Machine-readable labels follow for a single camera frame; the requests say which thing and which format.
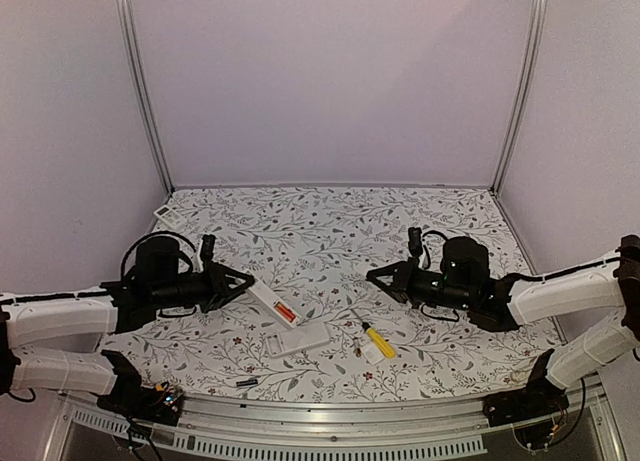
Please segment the long white remote with buttons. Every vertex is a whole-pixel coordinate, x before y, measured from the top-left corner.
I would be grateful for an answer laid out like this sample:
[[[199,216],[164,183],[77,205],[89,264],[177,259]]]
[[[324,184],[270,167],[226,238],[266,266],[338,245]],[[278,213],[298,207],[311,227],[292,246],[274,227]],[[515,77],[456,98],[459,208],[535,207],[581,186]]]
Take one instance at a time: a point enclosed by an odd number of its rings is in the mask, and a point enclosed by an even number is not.
[[[264,282],[259,279],[255,279],[254,283],[247,289],[247,292],[256,300],[259,304],[261,304],[266,311],[282,326],[286,329],[295,329],[299,321],[301,319],[300,315],[291,307],[287,302],[285,302],[280,296],[278,296],[271,288],[269,288]],[[282,303],[290,308],[296,315],[296,319],[293,323],[287,322],[283,319],[280,314],[274,309],[274,306],[277,303]]]

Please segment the yellow handled screwdriver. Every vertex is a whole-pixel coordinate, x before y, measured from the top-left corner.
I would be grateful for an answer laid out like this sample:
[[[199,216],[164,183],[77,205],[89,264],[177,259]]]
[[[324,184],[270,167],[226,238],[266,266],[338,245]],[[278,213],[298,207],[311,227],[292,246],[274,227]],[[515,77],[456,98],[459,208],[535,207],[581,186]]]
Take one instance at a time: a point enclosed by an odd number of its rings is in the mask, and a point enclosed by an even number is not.
[[[385,338],[383,338],[378,333],[378,331],[369,322],[365,321],[354,309],[352,309],[351,312],[360,322],[363,331],[369,337],[372,343],[378,348],[381,354],[385,358],[389,358],[389,359],[395,358],[396,352],[394,348],[388,343],[388,341]]]

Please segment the white remote control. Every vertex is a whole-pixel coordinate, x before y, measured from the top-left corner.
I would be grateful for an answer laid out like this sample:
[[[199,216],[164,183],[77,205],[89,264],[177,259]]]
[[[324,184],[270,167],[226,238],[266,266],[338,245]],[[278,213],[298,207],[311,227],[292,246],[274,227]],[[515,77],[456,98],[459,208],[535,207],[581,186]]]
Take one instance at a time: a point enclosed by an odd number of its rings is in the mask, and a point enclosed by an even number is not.
[[[270,334],[266,338],[267,352],[271,358],[280,358],[322,347],[330,342],[329,330],[325,323],[299,326]]]

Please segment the white battery cover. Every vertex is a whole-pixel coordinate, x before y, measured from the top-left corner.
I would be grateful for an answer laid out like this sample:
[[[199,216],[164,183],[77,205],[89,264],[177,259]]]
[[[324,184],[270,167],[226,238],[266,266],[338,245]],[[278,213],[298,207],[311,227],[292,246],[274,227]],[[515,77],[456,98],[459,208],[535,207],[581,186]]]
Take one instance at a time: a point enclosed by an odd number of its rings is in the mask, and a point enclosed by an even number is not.
[[[371,365],[376,365],[385,360],[384,354],[373,343],[363,344],[360,351],[364,359]]]

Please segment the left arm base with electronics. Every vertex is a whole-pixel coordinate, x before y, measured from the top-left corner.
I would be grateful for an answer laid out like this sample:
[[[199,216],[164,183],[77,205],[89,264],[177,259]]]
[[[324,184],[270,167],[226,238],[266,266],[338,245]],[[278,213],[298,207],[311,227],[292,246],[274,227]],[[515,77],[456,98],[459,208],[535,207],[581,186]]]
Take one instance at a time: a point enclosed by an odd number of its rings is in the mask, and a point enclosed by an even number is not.
[[[102,350],[116,376],[108,394],[97,396],[97,407],[134,420],[176,426],[184,400],[178,389],[164,383],[160,390],[142,384],[136,368],[119,352]]]

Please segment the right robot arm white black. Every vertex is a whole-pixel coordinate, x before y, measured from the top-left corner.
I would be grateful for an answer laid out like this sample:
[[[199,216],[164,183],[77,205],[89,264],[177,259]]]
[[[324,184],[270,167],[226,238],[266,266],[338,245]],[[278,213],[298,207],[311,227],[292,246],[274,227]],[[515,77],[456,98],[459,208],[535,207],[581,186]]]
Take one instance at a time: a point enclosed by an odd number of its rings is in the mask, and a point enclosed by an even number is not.
[[[627,235],[614,251],[583,265],[544,275],[490,275],[488,249],[470,237],[448,239],[440,268],[428,261],[418,228],[409,231],[411,256],[367,272],[366,278],[391,298],[466,312],[488,332],[509,332],[543,318],[592,308],[610,313],[570,343],[541,355],[517,396],[517,408],[537,417],[583,376],[639,346],[639,238]]]

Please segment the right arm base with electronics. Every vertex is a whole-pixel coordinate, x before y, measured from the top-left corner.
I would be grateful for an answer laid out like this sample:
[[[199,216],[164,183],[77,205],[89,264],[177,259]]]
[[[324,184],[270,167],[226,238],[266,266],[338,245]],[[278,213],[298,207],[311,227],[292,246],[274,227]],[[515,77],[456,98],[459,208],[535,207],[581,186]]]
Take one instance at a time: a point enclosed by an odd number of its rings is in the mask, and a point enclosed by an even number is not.
[[[497,392],[482,399],[482,412],[491,427],[530,421],[547,416],[547,420],[515,430],[516,441],[528,450],[549,448],[560,430],[560,422],[549,416],[564,417],[569,401],[565,388],[547,379],[547,364],[554,350],[544,352],[534,363],[524,387]]]

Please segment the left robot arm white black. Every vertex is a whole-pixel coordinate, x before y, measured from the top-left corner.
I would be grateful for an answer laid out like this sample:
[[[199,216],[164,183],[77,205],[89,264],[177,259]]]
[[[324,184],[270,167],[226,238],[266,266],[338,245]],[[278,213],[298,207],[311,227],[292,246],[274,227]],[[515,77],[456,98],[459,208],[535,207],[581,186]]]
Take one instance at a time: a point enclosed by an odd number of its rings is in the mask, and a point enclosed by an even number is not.
[[[1,298],[1,391],[31,388],[85,391],[111,400],[128,415],[148,407],[148,388],[120,352],[77,353],[40,347],[53,338],[136,331],[166,309],[189,313],[221,309],[255,279],[213,259],[215,238],[203,236],[188,252],[186,237],[158,231],[126,252],[118,280],[88,291]]]

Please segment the small white remote far left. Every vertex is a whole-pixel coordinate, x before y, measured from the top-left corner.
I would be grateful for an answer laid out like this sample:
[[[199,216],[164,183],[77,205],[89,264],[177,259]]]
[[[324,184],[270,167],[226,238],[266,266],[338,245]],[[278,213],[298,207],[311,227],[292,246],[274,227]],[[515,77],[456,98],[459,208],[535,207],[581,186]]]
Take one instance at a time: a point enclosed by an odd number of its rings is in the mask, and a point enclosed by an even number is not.
[[[155,218],[171,229],[178,229],[186,223],[186,218],[168,205],[153,211]]]

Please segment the floral patterned table mat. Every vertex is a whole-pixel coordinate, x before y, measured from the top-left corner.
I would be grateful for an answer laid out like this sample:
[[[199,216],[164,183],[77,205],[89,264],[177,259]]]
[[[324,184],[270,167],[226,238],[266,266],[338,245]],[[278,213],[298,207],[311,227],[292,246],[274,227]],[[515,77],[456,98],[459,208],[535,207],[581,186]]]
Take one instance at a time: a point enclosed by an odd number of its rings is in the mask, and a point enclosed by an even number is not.
[[[489,251],[500,277],[526,264],[492,196],[483,190],[419,188],[236,188],[184,190],[170,205],[186,218],[182,234],[216,237],[214,257],[251,272],[306,324],[325,323],[330,342],[271,358],[266,338],[280,324],[241,297],[209,314],[158,320],[111,335],[151,383],[187,392],[286,402],[400,402],[498,391],[525,382],[534,359],[556,346],[551,320],[491,334],[447,310],[400,305],[365,278],[408,255],[410,227],[427,237],[433,258],[445,238],[468,236]],[[372,343],[354,309],[385,338],[395,358],[371,365],[353,339]],[[236,387],[257,378],[258,384]]]

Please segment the right aluminium frame post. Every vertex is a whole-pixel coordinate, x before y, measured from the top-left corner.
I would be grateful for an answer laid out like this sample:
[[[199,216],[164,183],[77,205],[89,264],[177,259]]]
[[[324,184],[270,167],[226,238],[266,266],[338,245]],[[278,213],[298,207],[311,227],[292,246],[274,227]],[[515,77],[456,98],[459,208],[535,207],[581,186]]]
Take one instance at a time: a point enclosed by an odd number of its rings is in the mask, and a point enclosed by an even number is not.
[[[491,184],[491,191],[496,197],[500,196],[504,188],[511,159],[515,152],[519,131],[524,119],[526,104],[533,83],[536,62],[544,32],[547,4],[548,0],[532,0],[524,57],[518,78],[516,95]]]

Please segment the aluminium frame post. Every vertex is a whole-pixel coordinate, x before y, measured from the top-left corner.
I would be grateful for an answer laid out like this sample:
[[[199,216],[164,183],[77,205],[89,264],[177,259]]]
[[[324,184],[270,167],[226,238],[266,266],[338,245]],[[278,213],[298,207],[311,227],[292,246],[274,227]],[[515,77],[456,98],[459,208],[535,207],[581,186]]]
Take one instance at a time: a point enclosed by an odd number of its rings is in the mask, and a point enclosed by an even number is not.
[[[524,119],[526,104],[533,83],[536,62],[544,32],[547,4],[548,0],[532,0],[524,57],[518,78],[516,95],[491,184],[491,191],[496,197],[500,196],[504,188],[511,159],[515,152],[519,131]]]
[[[134,94],[138,104],[141,121],[149,144],[151,157],[159,176],[162,188],[167,196],[171,195],[175,186],[170,174],[168,161],[164,152],[156,117],[149,93],[137,30],[134,19],[132,0],[116,0],[119,22],[124,42]]]

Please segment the left aluminium frame post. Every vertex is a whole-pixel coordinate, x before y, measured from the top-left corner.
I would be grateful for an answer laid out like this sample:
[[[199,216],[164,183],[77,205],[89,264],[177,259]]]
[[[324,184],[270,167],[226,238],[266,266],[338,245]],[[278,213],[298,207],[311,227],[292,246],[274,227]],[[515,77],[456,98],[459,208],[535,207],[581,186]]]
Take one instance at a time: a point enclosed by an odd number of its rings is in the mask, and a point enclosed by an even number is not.
[[[175,186],[170,174],[168,161],[164,152],[156,117],[149,93],[137,30],[134,19],[132,0],[116,0],[119,22],[124,42],[134,94],[138,104],[141,121],[149,144],[151,157],[159,176],[162,188],[167,196],[171,195]]]

